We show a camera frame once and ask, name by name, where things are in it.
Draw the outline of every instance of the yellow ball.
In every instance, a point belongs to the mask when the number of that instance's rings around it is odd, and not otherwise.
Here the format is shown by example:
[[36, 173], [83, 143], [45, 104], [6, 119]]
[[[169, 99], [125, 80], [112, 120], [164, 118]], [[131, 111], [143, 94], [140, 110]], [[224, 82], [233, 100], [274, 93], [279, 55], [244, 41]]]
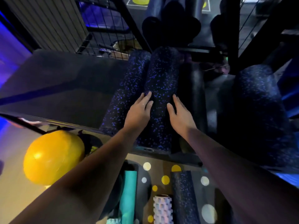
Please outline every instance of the yellow ball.
[[75, 134], [54, 131], [40, 136], [24, 157], [26, 177], [35, 184], [52, 185], [84, 158], [84, 144]]

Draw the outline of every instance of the black foam roller with blue speckles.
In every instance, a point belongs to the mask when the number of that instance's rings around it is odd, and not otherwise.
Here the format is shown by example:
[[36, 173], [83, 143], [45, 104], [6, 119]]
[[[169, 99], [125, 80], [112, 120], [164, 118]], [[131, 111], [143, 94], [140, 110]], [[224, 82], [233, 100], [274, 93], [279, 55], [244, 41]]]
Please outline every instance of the black foam roller with blue speckles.
[[177, 224], [200, 224], [191, 172], [171, 172], [171, 184], [174, 222]]
[[150, 121], [137, 139], [139, 146], [159, 153], [171, 152], [172, 131], [167, 103], [177, 92], [181, 55], [175, 48], [160, 47], [152, 53], [144, 92], [152, 92]]
[[239, 72], [234, 95], [241, 129], [235, 152], [261, 166], [299, 172], [299, 151], [271, 68], [253, 65]]
[[100, 127], [103, 134], [113, 136], [123, 128], [130, 107], [143, 92], [150, 57], [151, 54], [143, 50], [131, 53], [124, 79], [114, 93]]

